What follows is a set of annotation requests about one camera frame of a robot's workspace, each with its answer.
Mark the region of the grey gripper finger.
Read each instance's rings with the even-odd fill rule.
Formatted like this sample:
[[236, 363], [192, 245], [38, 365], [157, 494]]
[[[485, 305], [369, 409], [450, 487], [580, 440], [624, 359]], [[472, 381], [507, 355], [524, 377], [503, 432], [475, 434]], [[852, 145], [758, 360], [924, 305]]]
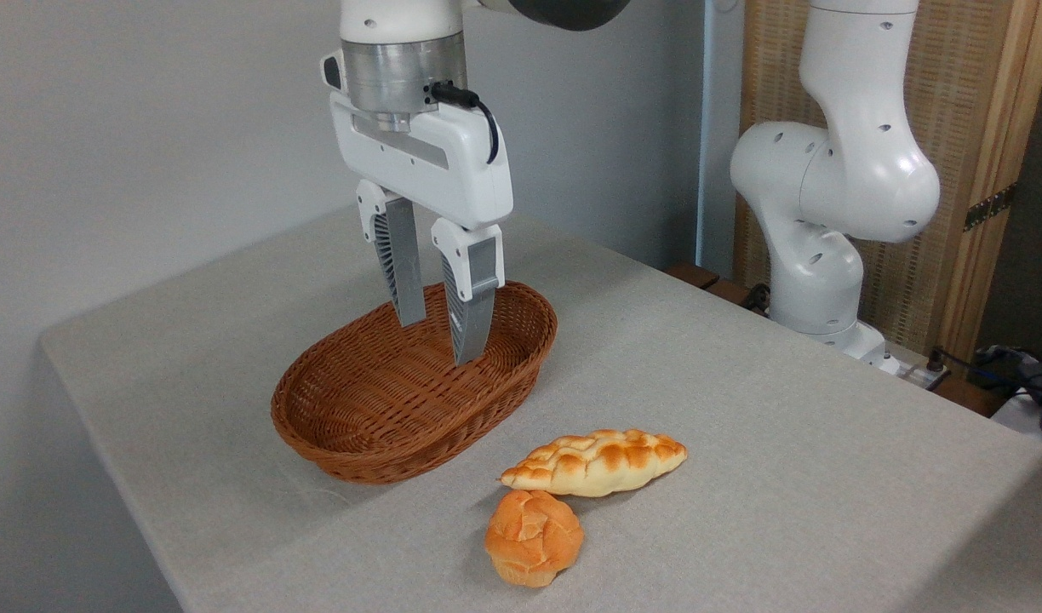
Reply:
[[442, 253], [452, 352], [462, 366], [483, 354], [496, 291], [505, 284], [501, 229], [491, 225], [468, 232], [439, 218], [432, 240]]
[[363, 236], [373, 245], [401, 326], [427, 317], [415, 206], [410, 199], [362, 179], [355, 190]]

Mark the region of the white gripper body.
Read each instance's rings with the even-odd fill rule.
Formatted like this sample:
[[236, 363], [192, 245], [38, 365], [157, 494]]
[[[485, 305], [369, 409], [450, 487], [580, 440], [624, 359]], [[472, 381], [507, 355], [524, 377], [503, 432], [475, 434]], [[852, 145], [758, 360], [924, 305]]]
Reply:
[[505, 220], [513, 191], [504, 137], [493, 163], [490, 125], [480, 111], [439, 104], [410, 120], [408, 132], [378, 128], [345, 90], [329, 107], [343, 163], [363, 179], [472, 230]]

